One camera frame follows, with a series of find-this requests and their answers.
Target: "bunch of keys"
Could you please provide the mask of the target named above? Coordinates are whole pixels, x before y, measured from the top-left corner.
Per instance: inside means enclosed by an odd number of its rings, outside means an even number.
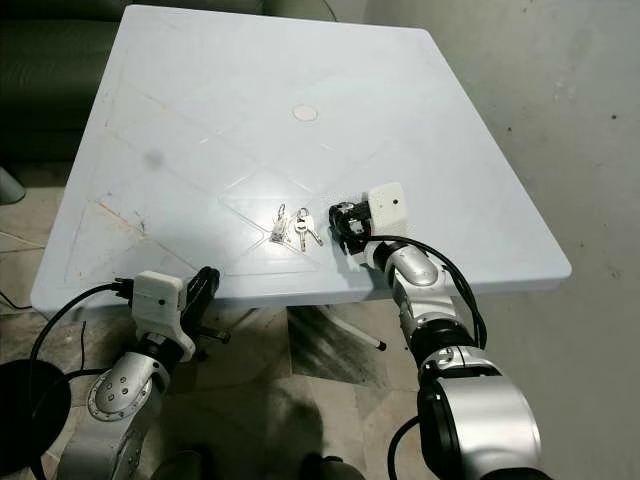
[[[284,203],[278,208],[278,218],[274,220],[271,241],[274,243],[289,242],[289,223],[291,218],[285,214]]]
[[[309,210],[307,208],[302,207],[300,210],[298,210],[293,228],[300,237],[300,250],[302,250],[303,252],[307,250],[307,242],[304,238],[307,233],[309,233],[315,239],[318,245],[323,245],[322,239],[315,230],[313,217],[309,215]]]

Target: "black cable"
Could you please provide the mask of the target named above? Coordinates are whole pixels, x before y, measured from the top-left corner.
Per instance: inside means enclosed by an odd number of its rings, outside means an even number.
[[[414,240],[412,238],[401,237],[398,235],[357,235],[355,233],[352,233],[351,231],[345,232],[344,230],[346,229],[341,228],[340,233],[342,233],[343,235],[346,234],[347,237],[351,237],[359,241],[406,243],[408,245],[413,245],[423,252],[431,254],[434,257],[438,258],[444,264],[445,270],[447,270],[451,275],[453,284],[455,285],[456,289],[460,293],[460,296],[471,311],[471,317],[473,319],[474,343],[477,347],[483,349],[487,346],[487,327],[484,323],[484,319],[482,318],[482,314],[478,310],[478,304],[476,303],[476,298],[473,294],[473,291],[471,290],[471,287],[469,286],[469,282],[467,282],[467,279],[464,277],[456,264],[449,260],[446,255],[431,247],[430,245],[422,243],[418,240]]]
[[[40,400],[38,401],[36,407],[33,409],[33,413],[31,414],[31,418],[32,419],[36,418],[36,415],[38,415],[38,410],[40,410],[40,408],[44,404],[44,401],[46,400],[46,398],[61,383],[66,383],[66,382],[69,382],[69,381],[73,380],[74,378],[85,377],[87,375],[102,375],[107,370],[109,370],[109,369],[108,368],[87,368],[86,370],[80,369],[80,370],[74,370],[73,372],[65,373],[62,377],[56,379],[56,381],[51,384],[51,386],[47,389],[47,391],[42,394],[42,396],[40,397]]]
[[[85,352],[84,352],[84,331],[87,329],[87,321],[84,320],[82,322],[82,330],[80,330],[80,353],[81,353],[81,360],[80,360],[80,370],[84,369],[84,360],[85,360]]]
[[[36,341],[33,343],[33,348],[31,349],[31,355],[29,357],[29,375],[27,378],[27,389],[28,389],[27,400],[29,401],[32,420],[35,418],[35,415],[38,413],[38,410],[42,406],[43,400],[47,397],[47,395],[49,395],[51,391],[53,391],[54,388],[56,388],[59,385],[62,379],[65,379],[65,381],[69,381],[72,378],[76,378],[77,376],[81,376],[81,375],[95,375],[95,371],[100,370],[100,369],[93,369],[94,371],[92,373],[86,373],[86,372],[89,372],[90,370],[80,369],[80,370],[76,370],[74,372],[68,373],[63,377],[60,377],[40,397],[40,399],[38,400],[38,404],[36,405],[36,408],[33,408],[33,369],[36,364],[36,359],[38,358],[38,352],[40,351],[40,348],[42,347],[42,344],[44,343],[44,340],[49,334],[49,332],[51,331],[51,329],[55,326],[56,323],[58,323],[58,321],[69,310],[71,310],[76,304],[80,303],[85,298],[90,297],[91,295],[94,295],[98,292],[103,292],[106,290],[121,291],[122,288],[123,288],[123,283],[118,283],[118,282],[108,283],[105,285],[99,285],[97,287],[90,288],[89,290],[81,293],[74,299],[70,300],[64,307],[58,310],[58,312],[53,317],[51,317],[51,320],[49,320],[47,324],[44,326],[44,328],[40,331],[40,334],[38,335],[38,338],[36,338]],[[83,325],[82,332],[80,334],[80,347],[82,349],[83,365],[84,365],[84,329],[85,329],[85,326]],[[40,460],[39,457],[33,459],[30,465],[30,468],[31,468],[31,472],[33,473],[33,475],[36,477],[37,480],[47,480],[44,475],[44,470],[42,468],[42,461]]]
[[[391,443],[389,443],[389,450],[387,451],[387,472],[389,472],[390,480],[398,480],[398,475],[396,474],[396,450],[398,449],[398,444],[400,443],[400,440],[402,440],[402,437],[404,437],[409,430],[418,425],[418,423],[420,423],[420,420],[416,415],[396,431],[391,439]]]
[[[87,290],[86,292],[81,293],[76,298],[70,300],[64,307],[62,307],[58,311],[58,313],[56,313],[53,317],[51,317],[51,320],[49,320],[49,322],[47,322],[47,324],[44,326],[44,328],[38,335],[38,338],[33,344],[33,348],[31,349],[31,356],[29,357],[29,376],[27,380],[27,386],[28,386],[28,400],[29,400],[29,406],[31,407],[31,411],[33,411],[33,369],[36,364],[36,359],[38,358],[38,352],[40,351],[40,347],[42,347],[42,344],[44,343],[44,339],[47,337],[51,329],[55,326],[56,323],[58,323],[58,321],[64,316],[65,313],[67,313],[76,304],[80,303],[85,298],[90,297],[91,295],[94,295],[98,292],[103,292],[105,290],[119,291],[121,287],[122,287],[121,283],[108,283],[106,285],[99,285],[97,287]]]
[[[7,297],[4,293],[0,292],[0,297],[4,298],[4,301],[7,302],[9,304],[9,306],[11,308],[13,308],[14,310],[29,310],[31,307],[31,305],[25,305],[24,307],[20,307],[18,305],[16,305],[15,303],[13,303],[11,301],[11,299],[9,299],[9,297]]]

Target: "tiled floor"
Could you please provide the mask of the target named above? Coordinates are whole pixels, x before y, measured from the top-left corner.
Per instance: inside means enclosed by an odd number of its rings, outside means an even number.
[[[47,241],[67,172],[65,166],[20,172],[27,197],[0,207],[0,230],[11,235],[0,235],[0,289],[16,303],[28,302],[42,255],[39,245]],[[149,478],[172,451],[200,443],[211,448],[220,478],[293,479],[310,452],[341,456],[368,479],[387,478],[389,440],[416,412],[416,369],[391,302],[341,305],[335,312],[383,339],[387,350],[323,322],[312,308],[265,309],[234,330],[228,345],[201,341],[200,360],[174,373],[163,412],[145,442],[138,477]],[[232,328],[247,313],[211,309],[204,323]],[[0,364],[25,358],[43,325],[38,313],[16,313],[0,302]],[[41,358],[65,371],[78,368],[80,331],[73,319],[56,327]],[[90,322],[87,366],[109,365],[133,337],[126,310]],[[73,382],[67,425],[43,460],[50,475],[85,414],[90,382]],[[433,478],[420,456],[417,431],[401,443],[397,468],[400,478]],[[22,471],[9,478],[32,477]]]

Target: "white plastic casing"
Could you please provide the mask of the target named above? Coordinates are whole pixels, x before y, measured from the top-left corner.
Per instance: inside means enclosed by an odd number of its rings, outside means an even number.
[[[184,282],[176,277],[145,271],[133,279],[131,315],[136,322],[137,337],[156,333],[173,340],[182,347],[182,362],[190,360],[196,349],[180,327],[186,296]]]
[[[364,195],[371,210],[371,235],[407,235],[407,202],[399,183],[386,183],[372,188]],[[369,242],[364,258],[371,268],[376,268],[373,252],[380,242]]]

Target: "table top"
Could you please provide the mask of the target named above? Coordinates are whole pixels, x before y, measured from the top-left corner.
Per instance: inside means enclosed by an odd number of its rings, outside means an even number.
[[[479,293],[571,267],[424,30],[126,9],[32,291],[55,311],[114,276],[222,272],[225,306],[389,296],[328,208],[405,190],[410,236]],[[269,241],[281,203],[325,240]],[[118,303],[105,296],[98,303]]]

